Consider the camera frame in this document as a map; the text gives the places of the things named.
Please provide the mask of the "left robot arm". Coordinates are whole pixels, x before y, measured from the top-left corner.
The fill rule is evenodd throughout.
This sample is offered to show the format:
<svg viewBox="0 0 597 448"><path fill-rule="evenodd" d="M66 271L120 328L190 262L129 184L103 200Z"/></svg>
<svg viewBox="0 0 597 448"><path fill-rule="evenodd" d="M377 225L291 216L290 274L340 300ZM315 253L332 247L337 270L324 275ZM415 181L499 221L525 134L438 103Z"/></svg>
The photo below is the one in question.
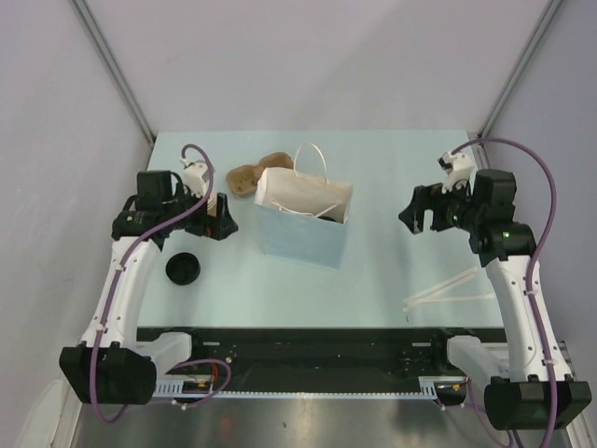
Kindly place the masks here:
<svg viewBox="0 0 597 448"><path fill-rule="evenodd" d="M62 373L82 402L145 405L171 369L193 373L204 366L206 351L189 334L165 332L139 344L137 329L150 276L172 232L221 241L238 230L227 196L214 193L213 183L205 162L187 164L182 174L137 174L135 194L112 223L111 260L96 310L80 341L60 354Z"/></svg>

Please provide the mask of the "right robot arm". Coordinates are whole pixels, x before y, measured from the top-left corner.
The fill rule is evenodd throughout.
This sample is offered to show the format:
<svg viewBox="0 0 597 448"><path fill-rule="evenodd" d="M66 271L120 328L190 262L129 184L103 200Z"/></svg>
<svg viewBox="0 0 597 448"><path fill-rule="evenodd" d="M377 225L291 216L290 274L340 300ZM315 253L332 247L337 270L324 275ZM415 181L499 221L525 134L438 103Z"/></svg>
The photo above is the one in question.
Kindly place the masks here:
<svg viewBox="0 0 597 448"><path fill-rule="evenodd" d="M399 214L409 231L466 231L469 245L488 276L502 316L507 359L477 337L454 336L430 351L441 374L457 369L483 391L485 411L499 430L563 429L590 404L590 386L574 379L562 356L542 297L536 243L531 228L515 221L517 191L512 173L480 170L473 183L447 191L442 184L418 186Z"/></svg>

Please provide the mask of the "light blue paper bag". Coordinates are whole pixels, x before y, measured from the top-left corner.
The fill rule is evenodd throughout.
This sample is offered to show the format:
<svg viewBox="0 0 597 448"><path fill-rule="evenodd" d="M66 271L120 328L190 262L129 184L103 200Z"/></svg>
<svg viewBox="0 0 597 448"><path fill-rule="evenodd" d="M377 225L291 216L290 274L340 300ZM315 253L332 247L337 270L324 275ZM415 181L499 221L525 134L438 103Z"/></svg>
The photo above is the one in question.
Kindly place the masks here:
<svg viewBox="0 0 597 448"><path fill-rule="evenodd" d="M290 169L267 168L259 179L254 206L261 241L268 256L336 271L346 246L354 185L330 178L322 150L309 146L321 160L321 175L299 171L294 161Z"/></svg>

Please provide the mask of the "stack of paper cups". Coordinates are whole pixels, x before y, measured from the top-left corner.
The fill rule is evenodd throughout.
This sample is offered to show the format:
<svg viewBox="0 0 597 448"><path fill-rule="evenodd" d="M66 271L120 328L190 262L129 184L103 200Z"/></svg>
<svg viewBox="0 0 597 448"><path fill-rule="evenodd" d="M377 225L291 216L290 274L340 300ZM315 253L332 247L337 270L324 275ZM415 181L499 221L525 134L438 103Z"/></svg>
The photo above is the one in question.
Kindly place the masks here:
<svg viewBox="0 0 597 448"><path fill-rule="evenodd" d="M209 199L206 201L206 210L209 217L217 216L217 193L212 192Z"/></svg>

